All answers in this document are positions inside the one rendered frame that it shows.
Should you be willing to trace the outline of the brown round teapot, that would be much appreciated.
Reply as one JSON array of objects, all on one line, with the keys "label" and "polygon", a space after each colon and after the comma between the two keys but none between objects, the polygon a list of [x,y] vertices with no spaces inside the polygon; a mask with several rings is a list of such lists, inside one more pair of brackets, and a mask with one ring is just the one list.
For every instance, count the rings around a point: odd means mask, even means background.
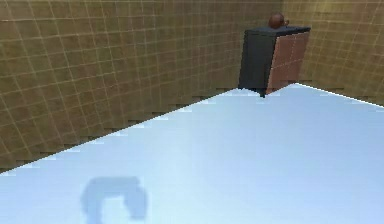
[{"label": "brown round teapot", "polygon": [[278,29],[282,26],[288,26],[289,21],[281,13],[274,13],[270,16],[268,26],[272,29]]}]

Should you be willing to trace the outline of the black cabinet with brown drawers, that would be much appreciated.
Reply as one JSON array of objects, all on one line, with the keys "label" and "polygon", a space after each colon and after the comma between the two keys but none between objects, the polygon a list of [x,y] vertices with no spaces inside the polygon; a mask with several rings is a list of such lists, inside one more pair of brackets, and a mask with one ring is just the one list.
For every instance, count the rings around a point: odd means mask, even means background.
[{"label": "black cabinet with brown drawers", "polygon": [[310,27],[258,27],[246,30],[238,87],[265,97],[297,83]]}]

